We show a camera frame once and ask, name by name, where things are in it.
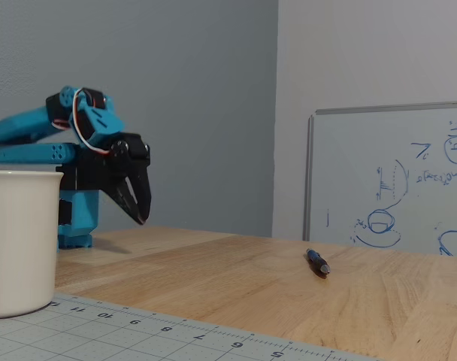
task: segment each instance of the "red and white wire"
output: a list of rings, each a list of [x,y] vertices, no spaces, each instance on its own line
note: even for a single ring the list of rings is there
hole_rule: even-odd
[[[70,129],[70,125],[66,120],[55,119],[51,125],[60,130],[68,130]]]
[[[78,138],[80,138],[80,140],[83,142],[83,144],[86,145],[86,147],[90,150],[93,150],[94,152],[98,153],[98,154],[103,154],[103,155],[107,155],[109,154],[109,150],[105,150],[105,149],[101,149],[101,148],[97,148],[97,147],[93,147],[82,135],[81,135],[81,131],[80,131],[80,128],[78,127],[78,117],[77,117],[77,100],[78,100],[78,94],[80,94],[80,92],[82,91],[82,89],[80,88],[79,90],[77,90],[74,94],[74,97],[73,97],[73,109],[72,109],[72,115],[73,115],[73,125],[74,125],[74,128],[75,128],[75,132],[77,133],[78,135]]]

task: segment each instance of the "wooden table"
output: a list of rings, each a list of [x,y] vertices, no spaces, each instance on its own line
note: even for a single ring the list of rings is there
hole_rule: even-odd
[[[59,254],[60,292],[387,360],[457,361],[457,258],[149,228]]]

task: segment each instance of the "blue pen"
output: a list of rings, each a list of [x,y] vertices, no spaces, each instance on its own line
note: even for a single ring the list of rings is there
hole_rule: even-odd
[[[310,248],[307,249],[307,258],[309,262],[313,263],[313,267],[323,273],[324,275],[328,275],[331,273],[331,268],[328,266],[327,262],[318,254],[315,250],[311,250]]]

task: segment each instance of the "white cup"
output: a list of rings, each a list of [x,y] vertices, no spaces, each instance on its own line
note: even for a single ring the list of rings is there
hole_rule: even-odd
[[[35,311],[53,298],[62,176],[0,171],[0,317]]]

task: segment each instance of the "blue robot link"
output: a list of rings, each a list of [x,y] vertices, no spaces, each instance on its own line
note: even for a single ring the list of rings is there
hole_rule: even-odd
[[[69,129],[79,144],[36,143]],[[140,135],[122,131],[109,96],[71,86],[48,97],[44,107],[0,120],[0,163],[60,165],[60,248],[92,246],[99,190],[138,224],[147,220],[150,148]]]

